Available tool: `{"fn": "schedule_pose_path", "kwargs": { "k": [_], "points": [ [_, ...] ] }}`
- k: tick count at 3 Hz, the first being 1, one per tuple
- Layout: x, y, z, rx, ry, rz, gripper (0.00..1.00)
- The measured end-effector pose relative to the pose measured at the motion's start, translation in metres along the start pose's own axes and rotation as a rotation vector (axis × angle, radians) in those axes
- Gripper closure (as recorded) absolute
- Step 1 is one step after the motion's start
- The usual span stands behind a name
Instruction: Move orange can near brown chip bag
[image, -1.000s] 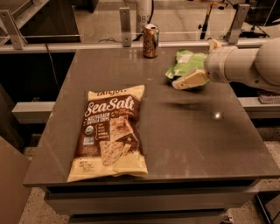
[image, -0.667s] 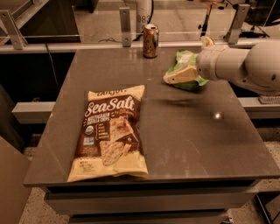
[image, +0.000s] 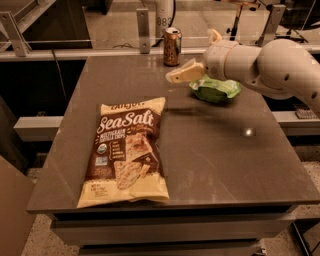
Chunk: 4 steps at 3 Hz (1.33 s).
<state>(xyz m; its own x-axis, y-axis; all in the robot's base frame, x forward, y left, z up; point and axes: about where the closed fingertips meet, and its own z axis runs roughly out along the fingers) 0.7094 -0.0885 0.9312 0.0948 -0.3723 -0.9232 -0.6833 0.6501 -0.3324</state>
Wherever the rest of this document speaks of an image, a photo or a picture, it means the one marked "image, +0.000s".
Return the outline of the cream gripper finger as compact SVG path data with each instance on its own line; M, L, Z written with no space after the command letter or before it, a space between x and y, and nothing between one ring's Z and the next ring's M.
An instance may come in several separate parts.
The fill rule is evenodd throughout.
M170 83L191 82L201 79L205 75L204 65L191 59L180 68L174 69L165 75Z
M221 34L215 29L209 29L207 33L208 33L208 41L210 44L214 44L222 40Z

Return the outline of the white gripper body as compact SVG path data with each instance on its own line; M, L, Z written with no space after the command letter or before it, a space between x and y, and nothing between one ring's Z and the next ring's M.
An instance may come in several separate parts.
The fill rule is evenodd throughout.
M235 41L220 40L203 53L204 70L210 78L226 80L225 62L229 52L237 45Z

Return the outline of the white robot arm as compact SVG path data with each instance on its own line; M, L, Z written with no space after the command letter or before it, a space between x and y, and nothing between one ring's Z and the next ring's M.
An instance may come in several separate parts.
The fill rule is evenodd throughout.
M296 97L320 116L320 64L301 45L277 39L262 47L224 40L212 29L210 46L200 62L192 59L166 74L171 83L208 76L234 80L269 98Z

